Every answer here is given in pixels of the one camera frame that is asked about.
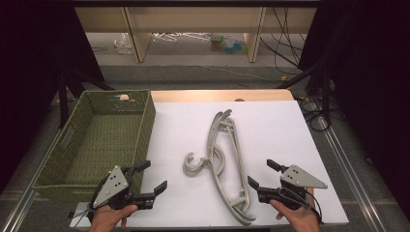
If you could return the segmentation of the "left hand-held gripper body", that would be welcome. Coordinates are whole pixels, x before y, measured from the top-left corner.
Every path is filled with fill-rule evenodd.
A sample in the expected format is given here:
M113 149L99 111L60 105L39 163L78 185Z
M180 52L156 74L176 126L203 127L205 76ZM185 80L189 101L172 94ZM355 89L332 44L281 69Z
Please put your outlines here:
M139 210L152 209L155 202L155 194L132 193L134 181L134 166L121 168L115 165L108 175L99 183L87 208L95 212L102 206L108 205L111 209L120 210L129 205L136 205Z

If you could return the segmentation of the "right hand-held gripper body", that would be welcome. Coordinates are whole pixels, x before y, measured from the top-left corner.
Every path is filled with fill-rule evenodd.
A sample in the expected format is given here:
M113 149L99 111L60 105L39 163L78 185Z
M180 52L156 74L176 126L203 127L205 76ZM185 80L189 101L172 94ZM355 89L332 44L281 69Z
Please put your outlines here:
M306 200L307 188L326 189L327 184L320 181L298 165L286 166L287 170L280 173L278 188L264 188L259 186L257 197L260 203L269 204L272 199L281 202L290 210L298 210L300 207L309 207Z

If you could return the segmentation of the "green woven basket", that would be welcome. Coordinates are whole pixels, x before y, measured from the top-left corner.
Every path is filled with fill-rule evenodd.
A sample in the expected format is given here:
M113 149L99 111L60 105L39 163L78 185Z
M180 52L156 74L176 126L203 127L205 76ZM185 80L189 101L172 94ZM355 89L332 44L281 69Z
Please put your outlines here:
M148 90L83 92L32 189L54 202L89 201L114 166L146 160L155 117Z

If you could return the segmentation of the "person's left hand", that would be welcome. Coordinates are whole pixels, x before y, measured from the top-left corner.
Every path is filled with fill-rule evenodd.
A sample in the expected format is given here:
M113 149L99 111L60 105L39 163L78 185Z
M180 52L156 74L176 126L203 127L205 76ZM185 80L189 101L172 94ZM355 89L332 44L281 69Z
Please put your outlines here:
M117 224L125 228L128 217L137 210L136 205L129 205L120 210L103 206L95 212L89 232L111 232Z

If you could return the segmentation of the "person's right hand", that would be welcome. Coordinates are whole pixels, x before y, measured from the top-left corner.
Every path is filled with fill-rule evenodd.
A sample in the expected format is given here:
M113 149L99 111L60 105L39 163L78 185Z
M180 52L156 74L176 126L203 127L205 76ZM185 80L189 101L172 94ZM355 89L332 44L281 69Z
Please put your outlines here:
M320 232L320 225L314 211L305 207L290 210L275 199L272 199L270 204L278 212L276 219L286 218L295 232Z

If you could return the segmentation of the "white table sheet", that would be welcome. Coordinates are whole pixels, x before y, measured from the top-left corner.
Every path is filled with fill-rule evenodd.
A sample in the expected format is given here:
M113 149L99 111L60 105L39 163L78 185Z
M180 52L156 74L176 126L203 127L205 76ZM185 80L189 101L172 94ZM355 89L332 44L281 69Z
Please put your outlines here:
M142 189L160 183L167 189L151 210L132 214L127 226L135 230L239 229L222 201L209 168L194 176L183 171L186 154L206 154L209 129L215 115L229 110L236 124L245 173L263 187L277 188L279 174L268 160L296 164L327 186L314 195L326 224L343 224L344 213L319 156L299 105L295 101L159 102L151 136Z

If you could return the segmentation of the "black metal stand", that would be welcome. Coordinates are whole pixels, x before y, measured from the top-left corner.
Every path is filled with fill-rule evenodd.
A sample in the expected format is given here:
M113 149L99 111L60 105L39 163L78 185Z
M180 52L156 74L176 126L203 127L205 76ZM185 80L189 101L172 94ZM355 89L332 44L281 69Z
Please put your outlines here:
M71 91L75 98L79 98L85 91L83 83L90 83L102 90L111 91L112 87L104 83L104 80L96 79L85 72L76 69L66 69L58 77L58 93L60 102L60 126L62 129L69 120L69 107L67 92Z
M327 72L327 65L323 62L316 62L313 66L297 74L289 81L280 84L278 88L286 89L308 76L310 77L310 81L307 87L316 85L318 89L322 89L322 115L326 120L330 120L330 78Z

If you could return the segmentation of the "light wooden table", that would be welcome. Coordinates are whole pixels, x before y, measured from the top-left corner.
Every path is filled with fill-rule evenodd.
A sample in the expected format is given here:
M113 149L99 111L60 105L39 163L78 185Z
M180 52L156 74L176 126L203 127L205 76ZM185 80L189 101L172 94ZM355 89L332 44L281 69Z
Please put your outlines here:
M152 91L154 102L268 102L293 101L286 89L261 90L162 90Z

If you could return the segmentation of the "black curtain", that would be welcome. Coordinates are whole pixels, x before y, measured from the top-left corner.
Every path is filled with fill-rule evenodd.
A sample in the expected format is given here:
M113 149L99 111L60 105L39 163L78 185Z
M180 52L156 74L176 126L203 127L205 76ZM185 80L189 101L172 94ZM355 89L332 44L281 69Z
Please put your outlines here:
M67 0L0 0L0 193L11 182L63 73L103 74Z
M346 33L328 61L337 99L410 220L410 0L320 0L302 70L318 61L345 19Z

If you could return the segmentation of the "clear plastic bag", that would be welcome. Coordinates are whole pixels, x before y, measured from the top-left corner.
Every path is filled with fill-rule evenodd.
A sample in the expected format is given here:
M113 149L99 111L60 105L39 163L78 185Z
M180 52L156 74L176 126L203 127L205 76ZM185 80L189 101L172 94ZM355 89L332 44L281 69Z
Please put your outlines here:
M132 54L132 43L128 33L122 33L119 39L114 41L114 47L120 54Z

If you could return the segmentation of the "colourful plastic toys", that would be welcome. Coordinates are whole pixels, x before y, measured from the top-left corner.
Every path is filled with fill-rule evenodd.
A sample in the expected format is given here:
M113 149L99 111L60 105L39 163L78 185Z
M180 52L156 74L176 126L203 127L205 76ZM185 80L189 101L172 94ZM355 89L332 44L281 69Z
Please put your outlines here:
M223 51L226 54L235 52L247 53L246 46L237 40L231 39L228 36L214 35L210 37L211 48L215 51Z

